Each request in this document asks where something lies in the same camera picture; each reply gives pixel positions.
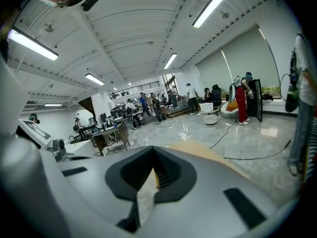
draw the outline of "black cable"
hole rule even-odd
[[[227,130],[227,132],[218,140],[218,142],[217,143],[219,143],[220,142],[220,140],[226,135],[226,134],[228,134],[228,132],[229,132],[229,129],[237,122],[237,120],[238,120],[238,118],[236,119],[236,121],[232,124],[232,125],[230,125],[229,126],[229,128],[228,128],[228,130]]]
[[[269,155],[269,156],[266,156],[266,157],[256,157],[256,158],[251,158],[251,159],[239,159],[239,158],[226,158],[226,157],[223,157],[224,159],[228,159],[228,160],[239,160],[239,161],[250,161],[250,160],[258,160],[258,159],[267,159],[267,158],[270,158],[270,157],[273,157],[275,155],[278,155],[279,153],[281,153],[283,150],[286,149],[286,147],[291,143],[291,140],[289,140],[287,142],[287,144],[284,146],[284,148],[282,150],[280,150],[279,152],[277,153],[274,153],[272,155]]]
[[[129,133],[128,138],[130,138],[134,132],[135,132],[135,130],[133,130],[131,133]]]

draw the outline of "chair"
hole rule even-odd
[[[222,104],[221,88],[218,85],[213,85],[211,93],[213,106],[219,107]]]
[[[188,114],[190,114],[190,107],[188,105],[188,100],[186,100],[185,96],[181,96],[181,104],[182,104],[182,115],[184,115],[184,113],[187,113],[187,112]]]

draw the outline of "glossy floor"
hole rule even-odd
[[[295,118],[263,115],[263,121],[250,118],[249,124],[240,126],[234,120],[221,118],[214,125],[204,125],[198,116],[180,116],[158,122],[148,123],[132,132],[129,141],[132,148],[146,145],[167,147],[181,140],[194,139],[211,147],[217,154],[229,158],[266,157],[282,150],[292,138],[295,130]],[[292,144],[281,153],[267,159],[229,160],[249,175],[251,180],[267,192],[278,205],[282,206],[296,193],[300,178],[293,177],[288,171],[287,157]],[[151,200],[156,192],[154,176],[150,176],[139,192],[139,206],[143,209],[141,220],[151,208]]]

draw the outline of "beige cloth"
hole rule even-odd
[[[240,169],[238,169],[235,165],[233,165],[226,159],[222,158],[220,155],[215,153],[212,149],[209,149],[208,147],[202,145],[201,143],[195,140],[186,140],[186,141],[182,140],[178,143],[168,146],[168,148],[178,150],[184,153],[192,154],[198,157],[206,158],[209,160],[217,161],[223,165],[226,165],[227,167],[231,168],[238,174],[250,180],[249,176],[245,174],[244,172],[242,172]]]

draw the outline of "person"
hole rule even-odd
[[[172,86],[172,95],[173,94],[177,95],[176,86],[174,85]]]
[[[131,110],[131,115],[133,117],[133,127],[136,128],[136,125],[135,125],[135,121],[138,122],[139,126],[141,127],[141,122],[140,122],[140,119],[139,119],[139,116],[136,115],[136,111],[137,111],[137,108],[134,106],[134,104],[131,102],[131,99],[128,99],[127,100],[127,105],[126,105],[127,109],[130,109]]]
[[[193,86],[188,83],[187,85],[187,96],[189,98],[189,107],[191,110],[190,116],[194,115],[195,113],[198,113],[198,105],[197,105],[197,97],[198,94]]]
[[[252,74],[247,72],[245,77],[240,80],[240,76],[237,77],[235,82],[236,86],[236,99],[239,107],[239,124],[240,125],[247,125],[248,121],[250,120],[247,116],[247,105],[246,105],[246,96],[245,91],[248,91],[249,95],[253,97],[252,90],[249,87],[249,82],[253,79]]]
[[[155,114],[158,118],[158,121],[162,121],[162,119],[160,118],[160,116],[158,115],[158,109],[160,110],[160,107],[159,107],[159,101],[157,100],[156,96],[154,95],[154,93],[151,93],[151,102],[152,102],[152,105],[153,105],[153,109],[155,111]]]
[[[78,128],[78,134],[80,135],[81,140],[82,141],[88,140],[87,137],[86,137],[86,134],[84,132],[84,127],[81,124],[80,119],[78,117],[75,119],[75,125]]]
[[[317,67],[314,54],[303,29],[295,39],[296,69],[299,74],[299,109],[292,149],[288,158],[289,171],[293,176],[302,170],[301,153],[312,130],[317,96]]]
[[[142,104],[143,114],[144,112],[146,112],[148,116],[151,116],[144,93],[141,93],[140,95],[141,95],[140,102]]]
[[[38,116],[35,113],[30,114],[29,120],[35,124],[39,124],[40,120],[38,120]]]
[[[205,96],[203,99],[203,103],[211,103],[212,102],[212,94],[209,88],[205,88]]]

